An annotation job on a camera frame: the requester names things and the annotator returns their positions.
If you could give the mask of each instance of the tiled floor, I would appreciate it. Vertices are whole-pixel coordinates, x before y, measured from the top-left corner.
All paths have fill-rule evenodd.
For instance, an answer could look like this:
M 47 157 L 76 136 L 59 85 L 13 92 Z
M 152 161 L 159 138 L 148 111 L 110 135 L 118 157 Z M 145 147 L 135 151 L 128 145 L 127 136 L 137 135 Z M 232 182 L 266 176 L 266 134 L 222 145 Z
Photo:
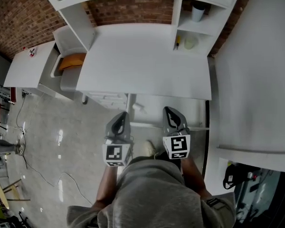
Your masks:
M 20 99 L 11 107 L 8 131 L 0 130 L 3 138 L 11 143 L 20 138 L 16 118 L 22 101 Z M 76 183 L 61 174 L 70 174 L 81 193 L 94 202 L 105 169 L 101 152 L 105 125 L 117 113 L 119 111 L 105 109 L 92 100 L 82 105 L 80 95 L 75 101 L 28 95 L 18 116 L 18 124 L 27 129 L 25 158 L 54 187 L 30 167 L 26 169 L 21 156 L 7 156 L 9 182 L 22 178 L 23 195 L 31 199 L 29 202 L 10 202 L 11 210 L 15 214 L 22 210 L 36 228 L 65 228 L 69 205 L 90 206 L 80 195 Z M 131 131 L 135 142 L 134 157 L 143 153 L 141 147 L 145 140 L 152 140 L 155 145 L 162 142 L 160 129 L 132 127 Z M 191 143 L 194 159 L 201 170 L 205 132 L 192 132 Z

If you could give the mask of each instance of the sneaker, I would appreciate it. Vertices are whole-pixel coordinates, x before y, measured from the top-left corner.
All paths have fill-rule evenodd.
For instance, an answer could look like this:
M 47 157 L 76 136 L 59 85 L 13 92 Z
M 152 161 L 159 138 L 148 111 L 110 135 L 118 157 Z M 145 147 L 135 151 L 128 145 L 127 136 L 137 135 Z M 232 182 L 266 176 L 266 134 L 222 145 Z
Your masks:
M 17 155 L 23 155 L 23 152 L 24 152 L 24 145 L 17 145 L 16 147 L 16 154 Z
M 150 157 L 156 154 L 156 149 L 151 141 L 147 140 L 144 142 L 143 147 L 145 149 L 146 156 Z

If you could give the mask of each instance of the forearm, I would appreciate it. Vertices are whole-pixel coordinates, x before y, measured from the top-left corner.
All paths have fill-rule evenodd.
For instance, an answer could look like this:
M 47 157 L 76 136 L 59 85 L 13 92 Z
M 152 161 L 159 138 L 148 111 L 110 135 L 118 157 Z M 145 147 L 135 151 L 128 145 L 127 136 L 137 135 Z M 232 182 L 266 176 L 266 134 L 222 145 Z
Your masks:
M 182 159 L 181 167 L 186 187 L 198 193 L 202 198 L 211 197 L 211 194 L 206 189 L 203 176 L 195 165 L 193 159 L 191 157 Z
M 105 206 L 112 203 L 116 194 L 116 179 L 117 167 L 107 166 L 98 188 L 96 202 L 101 202 Z

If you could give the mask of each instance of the wooden stool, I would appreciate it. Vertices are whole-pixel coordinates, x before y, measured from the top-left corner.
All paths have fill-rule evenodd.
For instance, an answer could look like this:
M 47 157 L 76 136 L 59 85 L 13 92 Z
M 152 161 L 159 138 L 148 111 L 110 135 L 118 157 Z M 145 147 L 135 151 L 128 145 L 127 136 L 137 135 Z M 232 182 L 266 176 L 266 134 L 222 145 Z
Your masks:
M 15 186 L 15 184 L 17 184 L 20 181 L 21 181 L 21 179 L 13 182 L 12 184 L 10 184 L 9 186 L 7 186 L 5 188 L 2 188 L 0 186 L 0 199 L 7 209 L 10 208 L 8 201 L 30 201 L 29 199 L 23 199 L 23 200 L 20 199 L 20 195 L 16 189 L 18 186 Z M 6 198 L 5 193 L 10 192 L 10 191 L 13 192 L 13 195 L 16 199 L 7 199 Z

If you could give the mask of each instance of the white countertop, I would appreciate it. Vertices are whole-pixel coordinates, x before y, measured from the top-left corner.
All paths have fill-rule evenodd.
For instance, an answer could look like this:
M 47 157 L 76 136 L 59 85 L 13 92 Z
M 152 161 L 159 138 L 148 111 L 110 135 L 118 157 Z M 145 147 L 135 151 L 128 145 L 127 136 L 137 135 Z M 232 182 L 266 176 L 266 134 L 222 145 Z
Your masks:
M 96 32 L 78 91 L 211 100 L 207 57 L 173 52 L 170 25 L 109 25 L 97 27 Z
M 37 88 L 48 57 L 55 45 L 50 41 L 36 46 L 34 57 L 27 50 L 17 53 L 5 78 L 4 87 Z

